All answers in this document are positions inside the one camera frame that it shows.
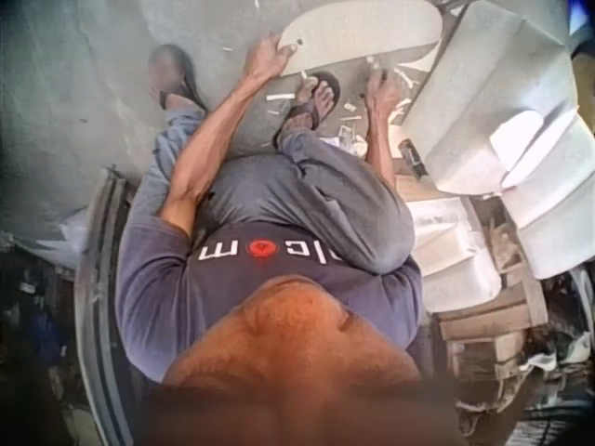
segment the hand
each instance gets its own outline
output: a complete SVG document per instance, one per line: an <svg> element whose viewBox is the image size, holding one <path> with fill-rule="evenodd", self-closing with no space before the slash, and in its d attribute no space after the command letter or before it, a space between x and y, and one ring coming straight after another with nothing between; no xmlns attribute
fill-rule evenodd
<svg viewBox="0 0 595 446"><path fill-rule="evenodd" d="M277 49L280 40L280 34L269 33L250 48L244 67L245 77L264 85L283 72L289 58L298 51L298 46L287 45Z"/></svg>
<svg viewBox="0 0 595 446"><path fill-rule="evenodd" d="M376 118L388 120L390 114L401 101L401 89L392 72L385 72L378 67L372 69L368 86L365 90L365 107Z"/></svg>

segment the flip-flop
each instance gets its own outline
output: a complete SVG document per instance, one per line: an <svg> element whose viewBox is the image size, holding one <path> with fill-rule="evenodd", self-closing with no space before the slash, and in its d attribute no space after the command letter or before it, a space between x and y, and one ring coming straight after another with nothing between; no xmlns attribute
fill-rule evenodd
<svg viewBox="0 0 595 446"><path fill-rule="evenodd" d="M189 99L201 109L207 111L208 108L198 96L196 81L194 80L194 66L192 64L192 58L186 51L177 45L160 45L155 48L149 56L149 64L153 63L155 59L164 52L169 52L173 56L174 61L178 65L179 71L183 74L183 84L171 85L159 91L159 105L161 108L165 110L165 100L167 99L167 95L173 94Z"/></svg>
<svg viewBox="0 0 595 446"><path fill-rule="evenodd" d="M305 102L303 104L294 105L289 110L289 113L285 116L283 123L281 124L281 126L279 127L277 132L275 133L274 137L272 137L272 145L275 149L277 148L277 138L281 134L281 130L283 129L283 126L289 119L291 119L295 116L298 116L300 114L307 113L312 118L312 129L311 130L316 130L318 128L318 126L321 124L321 122L324 121L324 119L326 119L326 117L329 114L331 114L331 112L337 106L339 97L341 96L341 86L338 82L338 79L330 72L315 72L315 73L311 74L311 77L315 77L318 79L318 84L316 84L316 86L312 89L312 97L314 97L314 93L316 92L318 85L322 81L326 81L327 85L330 86L331 90L333 90L333 107L331 107L331 110L329 110L328 113L325 116L323 116L323 118L321 119L320 113L318 112L318 109L316 107L314 107L314 102L312 100L309 100L308 102Z"/></svg>

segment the red logo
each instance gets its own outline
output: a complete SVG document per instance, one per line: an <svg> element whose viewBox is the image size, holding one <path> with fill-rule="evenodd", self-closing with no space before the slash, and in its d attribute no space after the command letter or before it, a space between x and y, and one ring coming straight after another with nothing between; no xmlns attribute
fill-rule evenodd
<svg viewBox="0 0 595 446"><path fill-rule="evenodd" d="M279 246L270 240L256 239L248 245L248 254L254 257L268 257L279 251Z"/></svg>

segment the concrete floor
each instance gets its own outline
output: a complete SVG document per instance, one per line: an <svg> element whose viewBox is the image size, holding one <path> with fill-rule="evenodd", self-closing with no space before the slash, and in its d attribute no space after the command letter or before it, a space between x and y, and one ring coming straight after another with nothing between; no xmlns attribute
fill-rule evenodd
<svg viewBox="0 0 595 446"><path fill-rule="evenodd" d="M87 206L102 167L115 166L139 180L151 160L152 139L164 126L146 82L147 58L157 44L171 42L187 49L203 98L215 107L239 78L252 42L329 2L258 3L259 7L239 0L3 2L0 230L33 251L43 250L44 241L63 243L59 223ZM446 33L455 22L445 14ZM431 46L412 48L378 59L391 67L430 50ZM328 70L341 81L341 104L348 100L358 106L357 114L363 114L365 60L342 62ZM403 70L419 82L409 93L414 98L427 74ZM272 150L266 144L289 104L267 103L264 96L293 92L298 83L299 75L288 76L261 92L236 135L231 156ZM350 114L337 107L321 134L336 136L337 119ZM356 122L355 129L364 136L365 122Z"/></svg>

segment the blue t-shirt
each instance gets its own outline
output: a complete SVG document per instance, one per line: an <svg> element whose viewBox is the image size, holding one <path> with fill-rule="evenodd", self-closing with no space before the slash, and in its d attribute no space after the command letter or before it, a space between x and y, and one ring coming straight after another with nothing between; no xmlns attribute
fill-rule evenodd
<svg viewBox="0 0 595 446"><path fill-rule="evenodd" d="M252 222L225 226L196 250L157 216L128 223L115 310L130 361L154 381L186 348L262 283L299 274L406 348L421 315L421 274L411 257L376 276L343 262L305 230Z"/></svg>

